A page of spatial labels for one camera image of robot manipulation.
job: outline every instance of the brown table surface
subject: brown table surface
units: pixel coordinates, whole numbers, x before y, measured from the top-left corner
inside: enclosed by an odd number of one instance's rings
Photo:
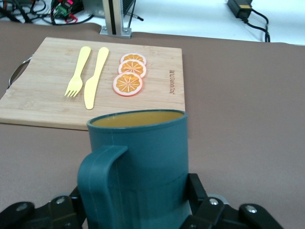
[[[255,203],[305,228],[305,47],[100,29],[0,21],[0,96],[47,36],[182,48],[190,172],[233,208]],[[71,192],[88,153],[87,131],[0,124],[0,211]]]

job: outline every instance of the black cable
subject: black cable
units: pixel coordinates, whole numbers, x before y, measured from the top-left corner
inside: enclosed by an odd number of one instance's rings
[[[254,9],[252,9],[252,11],[253,11],[254,13],[256,13],[257,15],[263,17],[263,18],[266,20],[265,29],[250,24],[250,23],[249,23],[249,20],[248,20],[248,16],[249,16],[249,15],[247,15],[247,14],[241,13],[241,14],[240,14],[240,19],[241,19],[246,25],[250,26],[251,28],[254,28],[254,29],[263,31],[263,32],[265,33],[265,42],[270,42],[270,34],[269,34],[269,32],[268,32],[268,24],[269,24],[268,18],[267,18],[266,16],[264,16],[263,14],[257,12],[257,11],[254,10]]]
[[[50,16],[50,14],[48,14],[48,13],[46,13],[46,14],[39,14],[39,13],[36,13],[35,15],[37,15],[37,17],[36,17],[36,18],[32,18],[31,21],[34,21],[34,20],[37,20],[37,19],[42,19],[42,20],[43,20],[44,18]]]
[[[21,23],[21,21],[19,21],[17,18],[15,18],[15,16],[11,15],[7,10],[3,9],[2,7],[0,7],[0,13],[9,18],[11,21]]]
[[[265,27],[265,30],[266,30],[266,32],[265,32],[265,42],[270,42],[270,34],[269,34],[269,32],[268,32],[268,24],[269,24],[268,18],[267,18],[265,15],[263,15],[262,13],[257,12],[257,11],[254,10],[254,9],[252,9],[252,11],[266,20],[266,27]]]
[[[131,12],[131,15],[130,15],[130,18],[129,18],[129,21],[128,21],[128,26],[127,26],[127,28],[130,28],[130,24],[131,24],[131,22],[132,22],[132,15],[133,15],[133,12],[134,12],[135,1],[136,1],[136,0],[134,0],[133,6],[132,6],[132,12]]]
[[[31,7],[30,7],[30,13],[32,13],[34,10],[34,6],[35,6],[36,0],[33,1]]]
[[[30,18],[28,17],[28,15],[24,12],[24,10],[23,10],[22,6],[20,5],[19,1],[18,0],[13,0],[13,2],[18,7],[20,13],[22,14],[22,16],[25,20],[25,23],[32,23]]]
[[[143,18],[141,18],[140,16],[138,16],[138,15],[136,15],[134,13],[127,12],[125,15],[131,16],[132,18],[135,18],[135,19],[139,19],[140,21],[144,21]]]
[[[56,25],[55,18],[54,18],[54,10],[58,5],[59,5],[59,1],[56,1],[55,3],[54,3],[54,1],[52,1],[51,12],[50,12],[50,19],[51,19],[52,25]]]
[[[75,22],[75,23],[66,23],[66,24],[55,24],[55,25],[58,25],[58,26],[63,26],[63,25],[77,25],[77,24],[82,24],[82,23],[84,23],[84,22],[86,22],[86,21],[89,21],[90,19],[92,19],[94,17],[94,15],[91,15],[90,17],[88,17],[88,18],[86,18],[85,20],[83,20],[83,21],[79,21],[79,22]],[[46,23],[48,23],[48,24],[51,24],[51,25],[54,25],[54,24],[52,24],[52,22],[50,22],[50,21],[47,21],[47,20],[45,20],[45,19],[42,19],[43,21],[45,21]]]

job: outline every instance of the orange slice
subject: orange slice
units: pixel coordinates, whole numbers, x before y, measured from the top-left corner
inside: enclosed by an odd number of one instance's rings
[[[128,53],[128,54],[125,54],[124,56],[121,57],[121,60],[120,60],[120,63],[122,63],[123,61],[126,61],[126,60],[138,60],[138,61],[141,61],[144,65],[146,65],[146,58],[139,54],[139,53],[135,53],[135,52],[132,52],[132,53]]]
[[[131,72],[121,73],[113,80],[113,89],[121,96],[133,96],[137,94],[142,87],[142,78]]]
[[[138,60],[126,60],[119,65],[119,74],[124,72],[132,72],[143,78],[146,74],[145,65]]]

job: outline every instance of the knife handle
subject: knife handle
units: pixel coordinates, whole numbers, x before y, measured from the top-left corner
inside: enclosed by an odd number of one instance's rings
[[[88,60],[88,57],[90,55],[91,48],[88,46],[84,46],[80,50],[80,54],[78,55],[78,60],[75,68],[74,75],[81,75],[81,72],[85,66],[85,63]]]
[[[93,77],[100,77],[100,74],[101,74],[103,66],[106,62],[108,53],[109,53],[109,49],[107,49],[106,47],[100,48],[99,53],[97,54],[95,71],[94,71]]]

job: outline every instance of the power adapter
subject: power adapter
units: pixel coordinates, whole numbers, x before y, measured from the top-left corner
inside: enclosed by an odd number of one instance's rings
[[[248,19],[252,12],[252,0],[228,0],[228,6],[234,16],[240,19]]]

